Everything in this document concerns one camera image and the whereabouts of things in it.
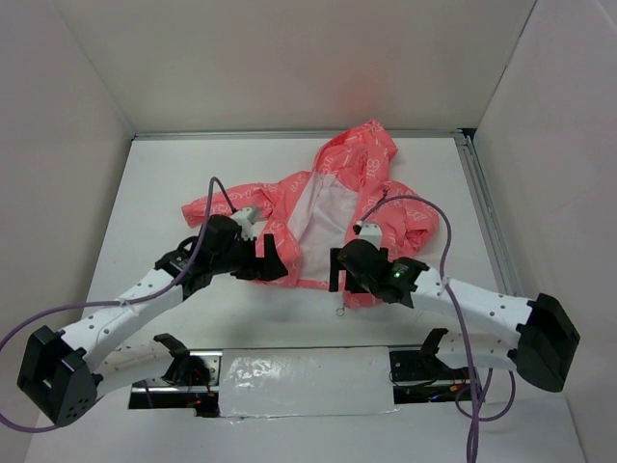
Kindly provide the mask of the pink hooded jacket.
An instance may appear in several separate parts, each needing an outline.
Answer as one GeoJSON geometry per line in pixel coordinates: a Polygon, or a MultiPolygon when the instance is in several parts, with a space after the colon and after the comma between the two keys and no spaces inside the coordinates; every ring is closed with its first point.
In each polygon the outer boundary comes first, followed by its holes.
{"type": "Polygon", "coordinates": [[[382,247],[391,259],[412,258],[438,232],[440,218],[416,201],[415,192],[390,177],[398,148],[380,123],[372,120],[348,129],[325,144],[311,170],[275,183],[249,183],[204,196],[182,207],[191,228],[207,212],[230,215],[234,208],[256,206],[288,274],[277,286],[325,290],[330,251],[354,238],[353,227],[382,199],[370,221],[382,231],[382,247]]]}

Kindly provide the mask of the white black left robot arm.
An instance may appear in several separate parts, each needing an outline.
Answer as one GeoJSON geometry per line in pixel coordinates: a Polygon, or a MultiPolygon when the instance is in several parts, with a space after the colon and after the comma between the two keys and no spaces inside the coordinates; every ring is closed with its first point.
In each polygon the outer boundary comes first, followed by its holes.
{"type": "Polygon", "coordinates": [[[94,303],[94,313],[57,331],[41,326],[27,340],[18,388],[55,427],[64,427],[104,395],[142,378],[182,383],[191,364],[182,342],[169,334],[144,346],[126,341],[218,275],[260,282],[287,276],[272,234],[264,234],[263,252],[256,251],[252,213],[248,207],[211,216],[198,235],[181,241],[118,298],[94,303]]]}

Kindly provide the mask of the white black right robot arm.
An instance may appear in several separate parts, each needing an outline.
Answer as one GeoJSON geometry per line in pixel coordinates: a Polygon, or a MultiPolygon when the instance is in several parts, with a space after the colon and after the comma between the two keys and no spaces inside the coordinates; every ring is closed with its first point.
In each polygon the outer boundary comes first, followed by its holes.
{"type": "Polygon", "coordinates": [[[419,260],[390,261],[387,249],[364,239],[331,250],[330,291],[339,289],[340,277],[353,294],[465,322],[458,335],[445,328],[429,333],[420,356],[428,376],[441,378],[473,362],[515,371],[540,390],[562,392],[580,335],[556,298],[508,296],[443,277],[419,260]]]}

